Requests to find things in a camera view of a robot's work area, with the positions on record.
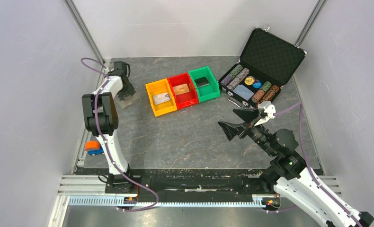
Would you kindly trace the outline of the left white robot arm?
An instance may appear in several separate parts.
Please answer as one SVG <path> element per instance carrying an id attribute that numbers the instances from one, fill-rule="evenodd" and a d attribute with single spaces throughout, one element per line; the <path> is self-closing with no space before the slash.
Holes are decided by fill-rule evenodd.
<path id="1" fill-rule="evenodd" d="M 129 163 L 117 140 L 119 119 L 114 98 L 123 88 L 122 78 L 110 76 L 107 67 L 98 60 L 84 57 L 80 61 L 104 77 L 95 91 L 81 97 L 81 102 L 85 128 L 98 140 L 108 163 L 109 174 L 105 184 L 118 187 L 125 193 L 131 192 L 137 182 L 130 176 Z"/>

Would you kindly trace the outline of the grey card holder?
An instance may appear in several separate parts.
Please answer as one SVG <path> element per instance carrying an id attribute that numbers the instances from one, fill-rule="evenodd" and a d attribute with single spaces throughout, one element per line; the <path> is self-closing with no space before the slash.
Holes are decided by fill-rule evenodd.
<path id="1" fill-rule="evenodd" d="M 131 106 L 133 103 L 140 100 L 139 96 L 137 94 L 134 94 L 132 96 L 126 96 L 123 99 L 116 97 L 115 103 L 118 104 L 121 108 L 125 109 L 129 106 Z"/>

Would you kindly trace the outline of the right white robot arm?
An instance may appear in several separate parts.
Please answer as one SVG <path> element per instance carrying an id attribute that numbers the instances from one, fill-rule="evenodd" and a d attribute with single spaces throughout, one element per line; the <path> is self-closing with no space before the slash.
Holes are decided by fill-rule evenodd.
<path id="1" fill-rule="evenodd" d="M 374 217 L 358 211 L 333 192 L 309 165 L 305 153 L 299 154 L 299 143 L 291 130 L 270 133 L 264 123 L 278 113 L 274 105 L 261 104 L 257 109 L 234 109 L 243 122 L 219 121 L 228 140 L 249 137 L 273 160 L 260 176 L 260 188 L 286 197 L 312 217 L 321 227 L 369 227 Z"/>

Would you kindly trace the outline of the tan card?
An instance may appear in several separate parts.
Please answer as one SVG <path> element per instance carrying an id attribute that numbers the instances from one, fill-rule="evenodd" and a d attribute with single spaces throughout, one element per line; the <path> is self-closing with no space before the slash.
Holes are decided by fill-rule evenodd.
<path id="1" fill-rule="evenodd" d="M 179 96 L 179 95 L 190 92 L 190 89 L 189 89 L 188 84 L 185 83 L 185 84 L 174 86 L 173 91 L 176 96 Z"/>

